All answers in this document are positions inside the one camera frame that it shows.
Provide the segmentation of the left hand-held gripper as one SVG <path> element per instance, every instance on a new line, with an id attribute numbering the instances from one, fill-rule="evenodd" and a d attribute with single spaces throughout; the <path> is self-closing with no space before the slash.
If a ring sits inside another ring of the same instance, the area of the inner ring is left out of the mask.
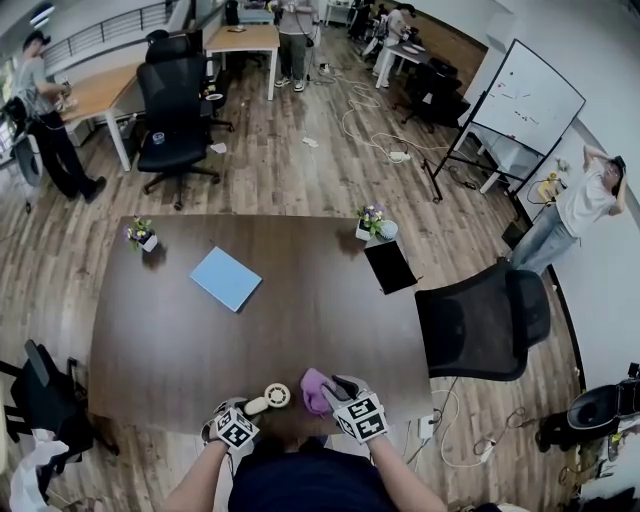
<path id="1" fill-rule="evenodd" d="M 223 401 L 213 412 L 213 417 L 205 422 L 200 435 L 205 445 L 221 441 L 228 448 L 240 450 L 252 442 L 259 428 L 244 414 L 249 402 L 244 397 L 232 397 Z"/>

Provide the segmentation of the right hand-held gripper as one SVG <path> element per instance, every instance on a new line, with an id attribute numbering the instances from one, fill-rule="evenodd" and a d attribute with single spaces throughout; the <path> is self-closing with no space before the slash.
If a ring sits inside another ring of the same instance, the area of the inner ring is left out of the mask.
<path id="1" fill-rule="evenodd" d="M 387 433 L 384 407 L 364 380 L 349 375 L 332 375 L 331 380 L 334 384 L 323 383 L 321 392 L 345 434 L 364 444 Z"/>

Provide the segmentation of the purple cloth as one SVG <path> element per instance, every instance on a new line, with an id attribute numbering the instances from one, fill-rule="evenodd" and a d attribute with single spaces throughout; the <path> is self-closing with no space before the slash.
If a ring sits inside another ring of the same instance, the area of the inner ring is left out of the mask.
<path id="1" fill-rule="evenodd" d="M 324 396 L 324 390 L 335 391 L 336 383 L 315 368 L 309 368 L 304 373 L 300 388 L 306 409 L 317 416 L 323 416 L 332 411 L 332 407 Z"/>

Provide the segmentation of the cream handheld fan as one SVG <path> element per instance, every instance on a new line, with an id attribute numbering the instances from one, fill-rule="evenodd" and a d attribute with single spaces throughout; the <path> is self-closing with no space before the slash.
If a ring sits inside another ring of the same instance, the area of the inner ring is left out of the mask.
<path id="1" fill-rule="evenodd" d="M 243 406 L 243 412 L 248 416 L 256 416 L 269 409 L 284 408 L 290 400 L 289 388 L 281 383 L 273 383 L 266 387 L 261 396 L 248 401 Z"/>

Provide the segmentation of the person's left forearm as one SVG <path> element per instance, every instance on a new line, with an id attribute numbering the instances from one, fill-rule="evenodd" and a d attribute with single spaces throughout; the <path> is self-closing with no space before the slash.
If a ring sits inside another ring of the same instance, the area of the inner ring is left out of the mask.
<path id="1" fill-rule="evenodd" d="M 208 443 L 178 486 L 166 498 L 163 512 L 213 512 L 220 469 L 228 446 Z"/>

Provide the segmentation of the wooden table with white legs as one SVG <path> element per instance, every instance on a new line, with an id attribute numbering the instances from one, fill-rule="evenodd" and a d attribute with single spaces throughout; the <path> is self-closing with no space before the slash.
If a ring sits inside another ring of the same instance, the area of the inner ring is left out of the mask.
<path id="1" fill-rule="evenodd" d="M 65 123 L 103 116 L 125 172 L 131 171 L 131 163 L 117 125 L 114 108 L 119 98 L 136 81 L 138 66 L 139 63 L 129 64 L 81 80 L 72 87 L 70 95 L 70 99 L 74 100 L 76 105 L 61 114 Z"/>
<path id="2" fill-rule="evenodd" d="M 280 47 L 279 33 L 274 25 L 246 25 L 236 32 L 235 27 L 221 27 L 205 44 L 204 52 L 211 60 L 220 56 L 222 69 L 226 68 L 226 55 L 234 52 L 266 52 L 270 55 L 267 99 L 274 98 L 275 79 Z"/>

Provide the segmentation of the light blue notebook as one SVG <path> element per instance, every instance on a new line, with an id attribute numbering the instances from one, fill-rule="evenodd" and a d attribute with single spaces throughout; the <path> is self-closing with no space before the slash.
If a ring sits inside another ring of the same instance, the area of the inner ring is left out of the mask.
<path id="1" fill-rule="evenodd" d="M 219 247 L 209 252 L 190 278 L 234 313 L 262 282 L 259 275 Z"/>

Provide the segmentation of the black tablet sleeve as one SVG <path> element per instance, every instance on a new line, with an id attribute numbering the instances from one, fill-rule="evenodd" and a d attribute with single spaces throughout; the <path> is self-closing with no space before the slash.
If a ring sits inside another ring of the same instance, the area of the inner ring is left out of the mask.
<path id="1" fill-rule="evenodd" d="M 385 295 L 417 284 L 417 278 L 396 241 L 366 247 L 364 254 Z"/>

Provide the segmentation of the black mesh office chair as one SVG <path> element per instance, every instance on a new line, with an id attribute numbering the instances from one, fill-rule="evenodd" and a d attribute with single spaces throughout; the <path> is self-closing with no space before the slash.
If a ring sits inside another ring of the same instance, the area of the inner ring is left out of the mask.
<path id="1" fill-rule="evenodd" d="M 499 262 L 415 301 L 429 376 L 508 382 L 520 378 L 529 350 L 551 330 L 543 280 Z"/>

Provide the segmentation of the potted purple flowers white pot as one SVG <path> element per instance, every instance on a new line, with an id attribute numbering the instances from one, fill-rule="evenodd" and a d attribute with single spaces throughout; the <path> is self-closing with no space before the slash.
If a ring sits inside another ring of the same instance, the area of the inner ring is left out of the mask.
<path id="1" fill-rule="evenodd" d="M 362 241 L 369 241 L 381 230 L 384 221 L 384 210 L 375 204 L 366 204 L 356 212 L 358 224 L 355 236 Z"/>
<path id="2" fill-rule="evenodd" d="M 152 252 L 158 244 L 158 238 L 151 226 L 152 221 L 141 216 L 134 216 L 132 223 L 124 228 L 125 238 L 134 249 L 141 248 Z"/>

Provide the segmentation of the black high-back office chair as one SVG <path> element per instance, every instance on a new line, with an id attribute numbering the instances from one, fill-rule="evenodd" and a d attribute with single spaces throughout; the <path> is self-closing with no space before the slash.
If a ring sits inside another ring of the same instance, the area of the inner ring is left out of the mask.
<path id="1" fill-rule="evenodd" d="M 143 186 L 143 193 L 168 178 L 176 180 L 174 208 L 183 207 L 184 176 L 207 176 L 214 184 L 220 174 L 197 164 L 206 159 L 210 137 L 210 108 L 201 97 L 207 59 L 191 44 L 187 35 L 153 41 L 138 66 L 136 76 L 144 107 L 147 135 L 141 145 L 137 168 L 155 177 Z M 163 132 L 163 144 L 155 145 L 152 134 Z"/>

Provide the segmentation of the grey chair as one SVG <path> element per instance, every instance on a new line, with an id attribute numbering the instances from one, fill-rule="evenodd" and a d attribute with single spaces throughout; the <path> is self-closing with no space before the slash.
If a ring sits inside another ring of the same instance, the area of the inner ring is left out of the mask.
<path id="1" fill-rule="evenodd" d="M 14 146 L 14 157 L 26 183 L 31 187 L 38 187 L 42 165 L 29 139 L 22 140 Z"/>

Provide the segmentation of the dark table white legs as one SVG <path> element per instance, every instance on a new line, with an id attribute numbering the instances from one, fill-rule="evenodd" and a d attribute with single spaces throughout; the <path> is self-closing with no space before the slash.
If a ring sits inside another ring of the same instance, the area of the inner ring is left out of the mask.
<path id="1" fill-rule="evenodd" d="M 418 50 L 411 44 L 407 43 L 384 47 L 383 52 L 384 58 L 381 65 L 381 71 L 376 82 L 377 89 L 380 89 L 386 83 L 391 70 L 392 61 L 396 57 L 400 57 L 402 60 L 406 60 L 417 65 L 427 65 L 431 59 L 431 55 L 425 49 Z"/>

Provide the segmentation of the whiteboard on black stand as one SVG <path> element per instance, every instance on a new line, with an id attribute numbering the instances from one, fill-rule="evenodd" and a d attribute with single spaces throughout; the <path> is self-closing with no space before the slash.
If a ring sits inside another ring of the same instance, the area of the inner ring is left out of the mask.
<path id="1" fill-rule="evenodd" d="M 472 128 L 483 128 L 509 140 L 538 157 L 525 175 L 496 169 L 502 178 L 523 187 L 554 152 L 571 123 L 586 103 L 582 94 L 547 61 L 515 39 L 489 86 L 471 112 L 435 169 L 425 161 L 422 169 L 437 186 L 437 176 L 452 160 L 482 169 L 484 166 L 455 155 Z"/>

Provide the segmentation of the black metal railing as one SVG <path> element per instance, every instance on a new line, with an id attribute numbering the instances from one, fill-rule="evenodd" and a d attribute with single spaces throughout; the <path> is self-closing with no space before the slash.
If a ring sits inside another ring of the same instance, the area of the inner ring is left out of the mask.
<path id="1" fill-rule="evenodd" d="M 178 0 L 161 0 L 95 23 L 48 47 L 43 53 L 45 64 L 55 66 L 99 45 L 166 25 L 177 3 Z"/>

